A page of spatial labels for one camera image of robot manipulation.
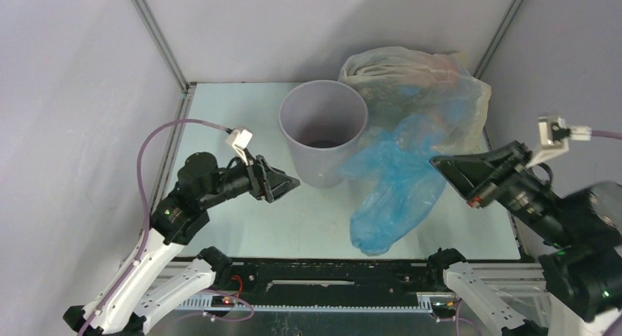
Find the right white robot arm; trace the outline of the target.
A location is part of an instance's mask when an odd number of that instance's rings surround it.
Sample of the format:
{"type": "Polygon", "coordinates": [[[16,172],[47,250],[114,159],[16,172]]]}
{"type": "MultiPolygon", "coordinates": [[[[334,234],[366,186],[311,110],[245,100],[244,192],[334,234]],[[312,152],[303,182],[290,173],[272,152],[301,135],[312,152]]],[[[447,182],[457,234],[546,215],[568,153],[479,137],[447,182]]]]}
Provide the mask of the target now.
{"type": "Polygon", "coordinates": [[[498,202],[538,234],[553,252],[538,259],[546,290],[579,319],[542,327],[505,303],[477,277],[457,249],[440,249],[427,260],[426,279],[451,290],[495,335],[583,335],[585,326],[621,310],[621,185],[602,181],[565,197],[533,170],[547,168],[555,147],[530,150],[511,142],[487,153],[434,156],[431,166],[471,208],[498,202]]]}

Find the blue plastic trash bag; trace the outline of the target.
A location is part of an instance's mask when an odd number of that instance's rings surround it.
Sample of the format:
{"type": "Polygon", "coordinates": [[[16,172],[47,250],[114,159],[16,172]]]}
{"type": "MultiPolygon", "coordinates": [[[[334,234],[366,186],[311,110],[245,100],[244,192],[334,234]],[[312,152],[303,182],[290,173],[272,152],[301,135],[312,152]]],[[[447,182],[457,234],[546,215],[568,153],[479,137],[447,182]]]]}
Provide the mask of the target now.
{"type": "Polygon", "coordinates": [[[341,178],[373,186],[350,218],[351,243],[360,252],[388,252],[432,211],[446,182],[429,160],[446,134],[439,121],[413,114],[391,131],[370,128],[340,166],[341,178]]]}

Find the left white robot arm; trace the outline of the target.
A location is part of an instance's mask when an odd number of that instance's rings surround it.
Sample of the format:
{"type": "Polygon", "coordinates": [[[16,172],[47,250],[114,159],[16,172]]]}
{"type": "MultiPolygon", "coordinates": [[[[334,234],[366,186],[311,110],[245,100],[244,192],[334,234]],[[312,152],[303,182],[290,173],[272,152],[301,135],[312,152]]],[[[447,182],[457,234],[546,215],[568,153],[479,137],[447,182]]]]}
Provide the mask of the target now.
{"type": "Polygon", "coordinates": [[[63,319],[78,335],[146,335],[183,300],[210,286],[223,289],[232,279],[232,261],[211,246],[185,271],[154,290],[150,286],[167,264],[209,222],[208,209],[248,193],[272,203],[297,188],[299,180],[248,154],[219,167],[212,153],[194,153],[178,170],[178,180],[150,215],[148,232],[113,281],[86,305],[69,307],[63,319]]]}

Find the grey plastic trash bin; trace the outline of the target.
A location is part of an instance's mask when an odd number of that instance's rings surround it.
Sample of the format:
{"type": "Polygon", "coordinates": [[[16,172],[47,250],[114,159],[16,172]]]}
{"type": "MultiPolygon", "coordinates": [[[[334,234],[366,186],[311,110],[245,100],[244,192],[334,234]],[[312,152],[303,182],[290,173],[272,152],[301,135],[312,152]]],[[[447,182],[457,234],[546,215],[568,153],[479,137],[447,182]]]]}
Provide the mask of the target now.
{"type": "Polygon", "coordinates": [[[279,107],[277,119],[301,181],[326,189],[342,181],[337,170],[357,152],[369,114],[354,88],[316,80],[294,87],[279,107]]]}

